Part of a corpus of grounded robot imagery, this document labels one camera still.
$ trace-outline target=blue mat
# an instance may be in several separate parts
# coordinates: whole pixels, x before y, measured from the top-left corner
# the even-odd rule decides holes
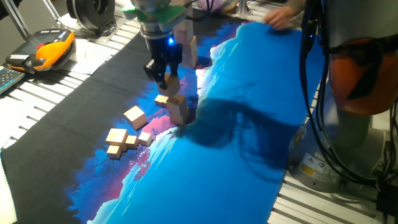
[[[120,198],[105,203],[93,223],[264,223],[290,138],[306,116],[299,43],[299,31],[275,33],[253,22],[213,47],[213,66],[196,71],[196,120],[170,129],[177,139],[158,135],[150,169],[139,180],[129,174]],[[311,95],[322,62],[315,47],[307,65]]]

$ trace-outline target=yellow warning label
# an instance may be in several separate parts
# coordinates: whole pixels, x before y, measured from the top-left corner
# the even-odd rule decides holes
[[[303,134],[303,132],[300,132],[300,133],[298,133],[297,134],[297,137],[296,137],[296,146],[297,146],[297,144],[300,142],[300,139],[301,139],[301,135]]]
[[[314,172],[314,169],[312,169],[311,167],[309,167],[309,166],[307,166],[305,164],[301,165],[300,170],[303,171],[304,173],[310,175],[311,177],[312,177],[313,172]]]

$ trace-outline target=stacked wooden blocks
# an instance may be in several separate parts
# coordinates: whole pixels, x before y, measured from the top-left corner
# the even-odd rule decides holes
[[[180,80],[178,76],[165,74],[166,89],[158,86],[159,93],[155,99],[155,105],[161,108],[167,108],[170,114],[170,121],[173,124],[184,125],[188,121],[189,109],[187,98],[178,93],[180,90]]]
[[[189,1],[172,0],[174,5],[184,5]],[[187,16],[193,17],[192,6],[187,8]],[[185,68],[195,68],[198,63],[197,37],[193,35],[193,21],[185,19],[175,26],[174,39],[182,44],[182,63]]]
[[[112,128],[106,137],[109,144],[107,154],[111,159],[119,159],[122,152],[126,152],[126,139],[129,136],[127,130]]]
[[[184,125],[189,117],[187,98],[184,95],[176,94],[167,99],[167,110],[170,115],[170,122],[173,124]]]
[[[136,131],[147,123],[145,113],[138,106],[129,109],[124,115]],[[108,157],[110,159],[120,159],[122,152],[126,152],[127,149],[138,149],[139,144],[150,146],[152,134],[141,132],[140,136],[137,137],[129,135],[126,129],[112,128],[106,137],[106,142],[109,144],[106,152]]]

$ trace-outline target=black mat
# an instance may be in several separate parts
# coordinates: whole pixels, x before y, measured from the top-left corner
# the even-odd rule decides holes
[[[227,23],[242,20],[216,16],[194,23],[198,45],[203,35],[214,36]],[[65,186],[77,184],[75,174],[94,156],[98,138],[112,128],[109,118],[123,114],[127,101],[148,91],[142,66],[149,59],[144,39],[137,35],[1,153],[18,223],[79,223],[68,210],[72,203]]]

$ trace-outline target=white slatted table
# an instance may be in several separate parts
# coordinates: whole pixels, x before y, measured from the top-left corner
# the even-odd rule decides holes
[[[108,43],[87,43],[88,54],[106,54],[111,57],[118,53],[138,33],[138,22],[136,20],[127,21]],[[26,75],[23,81],[13,86],[6,94],[1,95],[0,100],[11,98],[34,106],[34,109],[28,114],[26,119],[19,122],[19,129],[8,140],[4,148],[14,144],[27,130],[81,85],[89,76],[89,74],[67,70],[56,71],[51,76],[41,74]]]
[[[279,7],[280,4],[263,4],[250,1],[248,6],[253,14],[251,16],[238,16],[249,20],[261,21],[270,10]],[[292,23],[297,25],[299,21],[300,16]],[[107,44],[91,43],[89,53],[112,56],[138,33],[139,24],[137,21],[127,21]],[[57,72],[51,77],[29,75],[20,85],[7,91],[1,98],[12,98],[34,105],[32,112],[24,120],[20,121],[19,129],[7,142],[7,146],[21,138],[27,130],[89,76],[69,71]],[[377,190],[370,188],[365,188],[358,195],[336,195],[316,192],[306,188],[287,173],[268,223],[393,223],[394,217],[388,216],[385,219],[381,212],[376,211],[376,197]]]

